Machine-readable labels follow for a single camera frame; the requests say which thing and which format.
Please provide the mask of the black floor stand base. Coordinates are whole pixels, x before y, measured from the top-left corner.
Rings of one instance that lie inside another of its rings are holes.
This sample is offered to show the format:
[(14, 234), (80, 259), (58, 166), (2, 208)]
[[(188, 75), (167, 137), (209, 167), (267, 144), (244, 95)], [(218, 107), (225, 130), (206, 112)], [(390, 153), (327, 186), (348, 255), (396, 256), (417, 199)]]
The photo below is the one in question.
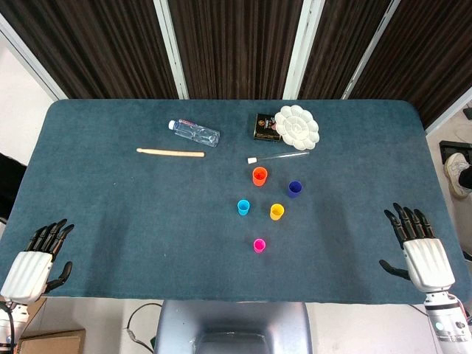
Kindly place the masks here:
[(442, 140), (439, 143), (442, 164), (454, 153), (461, 153), (467, 163), (472, 164), (472, 144), (467, 142), (452, 142)]

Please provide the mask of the white flower-shaped paint palette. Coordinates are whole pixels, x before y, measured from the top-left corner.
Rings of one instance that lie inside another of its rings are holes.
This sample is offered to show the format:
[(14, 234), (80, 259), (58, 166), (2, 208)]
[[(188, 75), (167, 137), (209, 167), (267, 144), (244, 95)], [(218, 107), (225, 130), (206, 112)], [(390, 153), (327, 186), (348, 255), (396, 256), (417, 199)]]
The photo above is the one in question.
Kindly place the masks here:
[(274, 116), (282, 141), (297, 150), (312, 150), (320, 140), (319, 125), (311, 112), (299, 105), (284, 105)]

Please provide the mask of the glass test tube with stopper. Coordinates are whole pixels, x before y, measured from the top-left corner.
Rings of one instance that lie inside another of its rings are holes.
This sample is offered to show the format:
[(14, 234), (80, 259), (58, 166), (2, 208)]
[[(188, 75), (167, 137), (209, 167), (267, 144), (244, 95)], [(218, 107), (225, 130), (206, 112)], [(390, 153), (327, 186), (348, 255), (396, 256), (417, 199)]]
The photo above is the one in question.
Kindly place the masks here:
[(270, 156), (258, 156), (258, 157), (248, 157), (247, 162), (248, 164), (256, 164), (263, 161), (268, 161), (272, 159), (284, 159), (284, 158), (293, 158), (299, 156), (306, 156), (309, 155), (309, 151), (299, 151), (299, 152), (290, 152), (290, 153), (279, 153)]

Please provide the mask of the white screen frame post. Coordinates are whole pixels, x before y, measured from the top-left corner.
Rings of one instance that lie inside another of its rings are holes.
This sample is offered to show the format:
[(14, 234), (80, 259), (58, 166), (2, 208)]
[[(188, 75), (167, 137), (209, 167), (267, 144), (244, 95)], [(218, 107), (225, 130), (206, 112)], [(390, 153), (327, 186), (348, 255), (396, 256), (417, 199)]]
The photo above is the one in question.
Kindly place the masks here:
[(426, 136), (435, 132), (438, 128), (444, 125), (453, 115), (460, 111), (472, 100), (472, 86), (462, 94), (449, 108), (447, 108), (437, 119), (435, 119), (430, 126), (425, 129)]
[(69, 98), (1, 13), (0, 39), (53, 101)]
[(303, 0), (282, 98), (296, 100), (305, 76), (325, 0)]
[(350, 80), (345, 87), (343, 94), (341, 96), (342, 100), (347, 100), (350, 98), (350, 95), (353, 92), (358, 80), (360, 79), (362, 73), (365, 70), (365, 67), (369, 63), (370, 58), (372, 57), (373, 52), (375, 51), (380, 39), (382, 38), (386, 28), (388, 27), (390, 21), (392, 20), (398, 6), (400, 5), (401, 0), (390, 0), (389, 5), (384, 12), (379, 25), (377, 26), (367, 48), (365, 49), (358, 65), (355, 68)]
[(153, 0), (178, 98), (190, 98), (168, 0)]

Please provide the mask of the clear plastic water bottle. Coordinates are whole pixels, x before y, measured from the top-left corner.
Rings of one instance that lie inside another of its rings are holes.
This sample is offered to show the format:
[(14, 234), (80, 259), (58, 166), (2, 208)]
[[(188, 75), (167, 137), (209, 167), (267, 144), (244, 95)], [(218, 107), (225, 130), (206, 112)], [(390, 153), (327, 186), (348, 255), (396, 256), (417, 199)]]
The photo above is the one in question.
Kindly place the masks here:
[(220, 132), (187, 120), (170, 120), (168, 128), (175, 135), (215, 148), (220, 139)]

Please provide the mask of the dark brown screen panel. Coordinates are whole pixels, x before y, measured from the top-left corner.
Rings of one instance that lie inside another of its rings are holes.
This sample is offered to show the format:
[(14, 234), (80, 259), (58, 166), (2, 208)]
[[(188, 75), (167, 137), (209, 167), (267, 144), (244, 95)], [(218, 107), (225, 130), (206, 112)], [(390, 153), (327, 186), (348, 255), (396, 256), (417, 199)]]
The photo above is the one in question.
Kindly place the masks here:
[(339, 99), (391, 0), (325, 0), (298, 98)]
[(190, 98), (282, 98), (303, 0), (168, 4)]
[(401, 0), (352, 99), (404, 100), (424, 128), (472, 86), (472, 0)]
[(0, 0), (0, 14), (71, 99), (178, 96), (153, 0)]

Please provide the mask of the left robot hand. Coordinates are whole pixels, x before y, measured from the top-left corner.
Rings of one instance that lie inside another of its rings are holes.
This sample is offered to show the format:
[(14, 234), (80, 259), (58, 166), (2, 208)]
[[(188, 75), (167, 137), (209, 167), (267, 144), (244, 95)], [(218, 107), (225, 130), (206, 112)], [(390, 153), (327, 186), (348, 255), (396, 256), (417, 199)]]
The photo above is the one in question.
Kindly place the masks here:
[(74, 225), (66, 219), (36, 230), (25, 250), (18, 253), (0, 289), (0, 296), (9, 303), (29, 305), (44, 294), (61, 287), (72, 272), (67, 262), (59, 277), (50, 280), (54, 261)]

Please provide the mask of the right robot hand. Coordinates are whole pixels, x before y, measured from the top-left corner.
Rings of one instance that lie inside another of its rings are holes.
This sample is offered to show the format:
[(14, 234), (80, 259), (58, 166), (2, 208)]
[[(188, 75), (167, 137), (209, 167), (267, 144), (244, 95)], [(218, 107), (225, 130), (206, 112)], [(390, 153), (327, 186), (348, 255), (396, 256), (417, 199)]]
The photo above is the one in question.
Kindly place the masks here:
[(425, 294), (448, 291), (455, 283), (445, 248), (428, 218), (419, 209), (394, 203), (394, 212), (386, 209), (395, 237), (406, 262), (406, 269), (396, 268), (386, 260), (379, 264), (387, 273), (408, 280)]

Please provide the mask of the cardboard box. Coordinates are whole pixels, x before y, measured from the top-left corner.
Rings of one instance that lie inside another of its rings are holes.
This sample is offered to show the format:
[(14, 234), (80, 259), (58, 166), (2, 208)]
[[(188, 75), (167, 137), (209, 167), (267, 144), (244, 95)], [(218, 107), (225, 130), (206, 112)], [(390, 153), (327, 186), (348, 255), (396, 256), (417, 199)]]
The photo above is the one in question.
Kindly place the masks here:
[(83, 354), (86, 330), (45, 333), (21, 339), (16, 354)]

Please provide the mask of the white sneaker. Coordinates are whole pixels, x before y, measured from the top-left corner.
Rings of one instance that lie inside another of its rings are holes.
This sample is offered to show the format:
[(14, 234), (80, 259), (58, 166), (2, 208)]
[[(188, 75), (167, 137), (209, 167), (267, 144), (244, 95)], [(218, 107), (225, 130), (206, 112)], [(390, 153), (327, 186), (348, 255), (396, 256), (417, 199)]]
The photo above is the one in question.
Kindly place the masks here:
[(461, 153), (454, 153), (444, 164), (445, 175), (451, 193), (458, 199), (467, 198), (472, 193), (472, 165)]

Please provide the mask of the wooden drumstick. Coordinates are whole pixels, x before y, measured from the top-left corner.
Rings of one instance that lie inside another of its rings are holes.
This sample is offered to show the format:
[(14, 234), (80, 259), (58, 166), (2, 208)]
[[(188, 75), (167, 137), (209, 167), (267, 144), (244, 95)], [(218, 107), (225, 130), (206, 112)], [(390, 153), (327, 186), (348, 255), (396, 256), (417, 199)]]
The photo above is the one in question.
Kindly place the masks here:
[(180, 150), (160, 150), (160, 149), (147, 149), (140, 148), (136, 149), (137, 153), (144, 153), (156, 156), (175, 156), (175, 157), (188, 157), (188, 158), (204, 158), (205, 152), (201, 151), (180, 151)]

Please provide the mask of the blue-green tablecloth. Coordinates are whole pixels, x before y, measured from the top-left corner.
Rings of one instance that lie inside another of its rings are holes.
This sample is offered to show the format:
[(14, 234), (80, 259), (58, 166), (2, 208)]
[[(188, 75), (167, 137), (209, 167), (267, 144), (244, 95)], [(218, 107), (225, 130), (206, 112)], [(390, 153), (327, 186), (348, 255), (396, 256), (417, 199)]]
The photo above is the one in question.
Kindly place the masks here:
[[(278, 100), (61, 100), (49, 107), (6, 229), (0, 287), (42, 226), (74, 229), (52, 266), (73, 263), (55, 296), (337, 303), (420, 303), (409, 281), (379, 260), (405, 265), (384, 211), (421, 210), (454, 272), (453, 294), (472, 279), (448, 214), (419, 115), (397, 100), (306, 100), (319, 125), (307, 156), (253, 137), (258, 113)], [(220, 132), (216, 147), (177, 136), (170, 120)], [(156, 156), (137, 148), (201, 151)], [(252, 171), (264, 167), (263, 186)], [(296, 198), (291, 181), (302, 183)], [(250, 202), (241, 216), (237, 203)], [(272, 204), (284, 215), (270, 218)], [(262, 238), (265, 251), (253, 242)]]

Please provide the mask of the black printed box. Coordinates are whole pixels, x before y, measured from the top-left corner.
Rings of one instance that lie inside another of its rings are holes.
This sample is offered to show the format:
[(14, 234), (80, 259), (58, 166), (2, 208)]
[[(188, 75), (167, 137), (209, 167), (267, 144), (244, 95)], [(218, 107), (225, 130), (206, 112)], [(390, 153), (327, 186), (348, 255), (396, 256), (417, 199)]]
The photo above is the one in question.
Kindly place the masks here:
[(276, 120), (274, 115), (257, 114), (254, 124), (254, 139), (271, 142), (279, 142), (281, 136), (276, 130)]

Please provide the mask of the black fabric object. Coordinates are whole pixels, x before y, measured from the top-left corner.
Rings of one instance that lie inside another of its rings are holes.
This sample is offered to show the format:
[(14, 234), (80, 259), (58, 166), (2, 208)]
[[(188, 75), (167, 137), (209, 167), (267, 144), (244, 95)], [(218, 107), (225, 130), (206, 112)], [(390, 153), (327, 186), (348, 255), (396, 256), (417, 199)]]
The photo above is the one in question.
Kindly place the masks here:
[(0, 222), (7, 223), (27, 166), (0, 153)]

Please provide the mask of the grey robot torso column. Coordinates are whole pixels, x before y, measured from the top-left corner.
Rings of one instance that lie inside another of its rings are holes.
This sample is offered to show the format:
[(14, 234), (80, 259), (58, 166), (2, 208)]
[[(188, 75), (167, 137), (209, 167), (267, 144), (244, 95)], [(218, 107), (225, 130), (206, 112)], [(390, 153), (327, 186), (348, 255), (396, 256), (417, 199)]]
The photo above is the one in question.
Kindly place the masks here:
[(303, 302), (166, 300), (153, 354), (313, 354)]

